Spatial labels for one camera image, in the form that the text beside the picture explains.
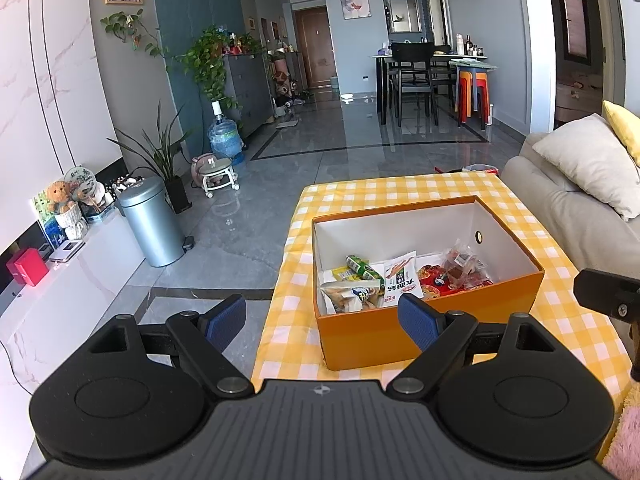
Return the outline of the red cartoon snack bag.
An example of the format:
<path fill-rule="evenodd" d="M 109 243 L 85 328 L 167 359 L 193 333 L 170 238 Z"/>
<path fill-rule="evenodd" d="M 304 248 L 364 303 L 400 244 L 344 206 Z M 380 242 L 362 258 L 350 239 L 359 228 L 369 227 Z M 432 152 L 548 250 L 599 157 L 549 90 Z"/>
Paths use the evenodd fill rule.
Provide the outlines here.
<path fill-rule="evenodd" d="M 418 279 L 425 300 L 449 296 L 457 291 L 441 266 L 421 266 Z"/>

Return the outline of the clear bag red dates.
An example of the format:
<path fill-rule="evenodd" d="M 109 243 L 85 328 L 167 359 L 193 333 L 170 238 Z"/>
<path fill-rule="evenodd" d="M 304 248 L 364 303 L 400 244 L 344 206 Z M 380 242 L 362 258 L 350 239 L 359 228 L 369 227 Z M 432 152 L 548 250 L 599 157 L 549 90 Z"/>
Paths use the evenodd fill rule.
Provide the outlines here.
<path fill-rule="evenodd" d="M 442 268 L 450 284 L 457 290 L 471 290 L 494 284 L 485 263 L 469 247 L 451 248 Z"/>

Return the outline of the white noodle snack bag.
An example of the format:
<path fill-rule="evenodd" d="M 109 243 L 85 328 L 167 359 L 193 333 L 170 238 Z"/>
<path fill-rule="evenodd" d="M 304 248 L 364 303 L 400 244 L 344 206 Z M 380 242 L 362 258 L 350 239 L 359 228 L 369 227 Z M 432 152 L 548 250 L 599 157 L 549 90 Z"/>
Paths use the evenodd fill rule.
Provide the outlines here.
<path fill-rule="evenodd" d="M 413 294 L 423 297 L 423 290 L 416 270 L 416 251 L 385 260 L 383 263 L 383 278 L 385 283 L 382 307 L 398 305 L 403 294 Z"/>

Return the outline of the white potato chips bag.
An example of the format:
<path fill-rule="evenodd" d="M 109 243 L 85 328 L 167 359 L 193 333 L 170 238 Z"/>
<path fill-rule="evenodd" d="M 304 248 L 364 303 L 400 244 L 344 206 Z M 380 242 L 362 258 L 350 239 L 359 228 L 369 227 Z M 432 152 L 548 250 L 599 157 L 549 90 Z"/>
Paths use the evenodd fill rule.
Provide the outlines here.
<path fill-rule="evenodd" d="M 375 309 L 384 292 L 378 280 L 326 282 L 320 289 L 330 315 Z"/>

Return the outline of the green sausage stick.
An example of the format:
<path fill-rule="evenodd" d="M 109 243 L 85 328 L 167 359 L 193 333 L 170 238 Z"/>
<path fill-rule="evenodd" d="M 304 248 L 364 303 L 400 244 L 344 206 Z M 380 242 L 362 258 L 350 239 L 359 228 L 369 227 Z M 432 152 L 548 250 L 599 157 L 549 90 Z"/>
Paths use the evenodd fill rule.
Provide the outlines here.
<path fill-rule="evenodd" d="M 346 263 L 349 270 L 352 270 L 358 278 L 365 281 L 377 280 L 381 284 L 384 284 L 384 278 L 382 275 L 379 274 L 378 271 L 375 271 L 367 261 L 364 261 L 355 255 L 349 255 L 346 257 Z"/>

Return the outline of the yellow snack bar packet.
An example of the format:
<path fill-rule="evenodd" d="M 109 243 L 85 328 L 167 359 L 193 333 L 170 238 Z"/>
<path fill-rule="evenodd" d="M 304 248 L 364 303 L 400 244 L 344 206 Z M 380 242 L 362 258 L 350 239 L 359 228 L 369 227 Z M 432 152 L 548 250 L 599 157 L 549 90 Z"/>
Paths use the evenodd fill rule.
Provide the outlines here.
<path fill-rule="evenodd" d="M 360 277 L 349 266 L 340 266 L 331 271 L 334 280 L 337 282 L 359 281 Z"/>

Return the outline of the beige sofa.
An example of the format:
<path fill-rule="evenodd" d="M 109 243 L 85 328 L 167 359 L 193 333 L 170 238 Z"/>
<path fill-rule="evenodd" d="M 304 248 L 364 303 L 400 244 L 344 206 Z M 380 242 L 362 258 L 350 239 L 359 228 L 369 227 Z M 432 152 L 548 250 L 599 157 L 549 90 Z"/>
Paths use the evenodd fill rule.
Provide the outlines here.
<path fill-rule="evenodd" d="M 501 180 L 540 221 L 578 270 L 597 269 L 638 278 L 639 220 L 625 221 L 610 206 L 582 192 L 534 150 L 532 133 Z"/>

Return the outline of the grey metal trash can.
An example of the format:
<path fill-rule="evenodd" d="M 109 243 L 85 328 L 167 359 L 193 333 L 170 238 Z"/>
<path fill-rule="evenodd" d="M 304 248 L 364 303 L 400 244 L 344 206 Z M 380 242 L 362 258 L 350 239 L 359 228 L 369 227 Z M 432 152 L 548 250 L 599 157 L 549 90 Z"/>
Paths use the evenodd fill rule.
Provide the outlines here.
<path fill-rule="evenodd" d="M 160 177 L 148 177 L 128 186 L 119 194 L 118 203 L 146 261 L 153 268 L 170 266 L 192 245 L 192 238 L 184 235 L 168 203 Z"/>

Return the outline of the small white stool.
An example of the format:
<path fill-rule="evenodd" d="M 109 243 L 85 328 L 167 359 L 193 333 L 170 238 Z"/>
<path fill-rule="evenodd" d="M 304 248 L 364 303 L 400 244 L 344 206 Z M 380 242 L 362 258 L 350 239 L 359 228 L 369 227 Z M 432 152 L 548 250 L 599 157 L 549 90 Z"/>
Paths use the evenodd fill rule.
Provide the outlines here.
<path fill-rule="evenodd" d="M 191 162 L 192 181 L 202 189 L 207 198 L 223 188 L 239 191 L 239 177 L 227 157 L 217 158 L 213 153 L 194 157 Z"/>

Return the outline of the pink fluffy blanket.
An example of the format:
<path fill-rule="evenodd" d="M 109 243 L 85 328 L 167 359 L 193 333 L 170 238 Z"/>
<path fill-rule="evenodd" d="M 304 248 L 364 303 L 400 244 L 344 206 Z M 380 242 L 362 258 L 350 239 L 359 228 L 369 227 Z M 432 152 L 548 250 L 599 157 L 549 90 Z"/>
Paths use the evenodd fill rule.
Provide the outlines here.
<path fill-rule="evenodd" d="M 616 415 L 613 437 L 603 459 L 603 467 L 617 479 L 640 479 L 639 383 L 632 380 L 625 390 Z"/>

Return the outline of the potted long-leaf plant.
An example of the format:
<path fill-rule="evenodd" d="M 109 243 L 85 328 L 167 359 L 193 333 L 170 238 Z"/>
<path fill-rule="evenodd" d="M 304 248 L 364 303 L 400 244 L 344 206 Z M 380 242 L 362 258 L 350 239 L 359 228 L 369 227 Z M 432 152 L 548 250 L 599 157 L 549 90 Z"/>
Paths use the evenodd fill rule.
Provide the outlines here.
<path fill-rule="evenodd" d="M 188 196 L 186 196 L 182 177 L 178 175 L 175 168 L 175 157 L 181 152 L 181 145 L 191 134 L 190 130 L 186 130 L 176 140 L 172 138 L 172 132 L 181 112 L 182 107 L 179 107 L 174 117 L 164 124 L 162 103 L 157 103 L 156 141 L 145 130 L 142 130 L 141 133 L 142 140 L 138 140 L 119 128 L 114 128 L 116 134 L 114 138 L 107 138 L 107 141 L 118 145 L 122 150 L 140 157 L 144 162 L 142 168 L 152 171 L 164 182 L 169 203 L 176 214 L 181 214 L 192 206 Z"/>

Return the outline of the blue water jug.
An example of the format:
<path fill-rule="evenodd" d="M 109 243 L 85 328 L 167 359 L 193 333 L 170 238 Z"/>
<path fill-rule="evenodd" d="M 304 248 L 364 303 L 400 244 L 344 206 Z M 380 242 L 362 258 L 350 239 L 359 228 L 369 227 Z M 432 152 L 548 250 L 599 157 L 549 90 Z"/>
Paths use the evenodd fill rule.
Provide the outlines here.
<path fill-rule="evenodd" d="M 236 122 L 224 116 L 220 103 L 212 103 L 214 121 L 208 127 L 207 137 L 212 153 L 218 158 L 228 158 L 233 165 L 244 162 L 244 143 Z"/>

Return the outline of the black dining chair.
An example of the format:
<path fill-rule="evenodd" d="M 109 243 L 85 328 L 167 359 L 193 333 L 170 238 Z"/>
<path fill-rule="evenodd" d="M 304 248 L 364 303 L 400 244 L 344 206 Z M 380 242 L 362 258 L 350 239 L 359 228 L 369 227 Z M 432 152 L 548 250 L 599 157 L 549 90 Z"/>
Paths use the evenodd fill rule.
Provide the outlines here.
<path fill-rule="evenodd" d="M 402 123 L 402 101 L 406 94 L 423 96 L 425 115 L 433 118 L 439 125 L 435 86 L 432 77 L 432 61 L 436 47 L 432 42 L 420 44 L 392 44 L 392 58 L 395 69 L 392 71 L 392 97 L 395 103 L 395 115 L 398 127 Z"/>

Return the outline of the trailing green ivy plant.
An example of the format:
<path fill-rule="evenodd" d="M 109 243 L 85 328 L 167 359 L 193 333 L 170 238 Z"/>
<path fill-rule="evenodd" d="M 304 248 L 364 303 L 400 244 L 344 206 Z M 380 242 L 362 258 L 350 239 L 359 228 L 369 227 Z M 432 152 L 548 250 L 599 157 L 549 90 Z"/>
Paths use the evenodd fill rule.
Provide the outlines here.
<path fill-rule="evenodd" d="M 230 56 L 262 55 L 265 52 L 260 42 L 248 32 L 237 35 L 222 26 L 208 26 L 183 53 L 171 53 L 160 42 L 160 31 L 151 32 L 142 21 L 143 11 L 136 13 L 115 12 L 100 19 L 107 35 L 131 44 L 135 51 L 142 51 L 151 58 L 162 58 L 166 70 L 180 68 L 190 75 L 194 84 L 210 102 L 220 101 L 225 107 L 238 107 L 235 98 L 224 93 L 227 74 L 224 59 Z"/>

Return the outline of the framed art blue wall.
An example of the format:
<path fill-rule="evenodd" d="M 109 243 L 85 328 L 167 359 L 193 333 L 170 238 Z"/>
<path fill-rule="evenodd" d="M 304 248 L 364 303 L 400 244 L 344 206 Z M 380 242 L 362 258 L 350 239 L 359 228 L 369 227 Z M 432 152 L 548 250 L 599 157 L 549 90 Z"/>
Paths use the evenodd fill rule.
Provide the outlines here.
<path fill-rule="evenodd" d="M 370 18 L 371 8 L 369 0 L 340 0 L 343 18 L 356 20 L 356 18 Z"/>

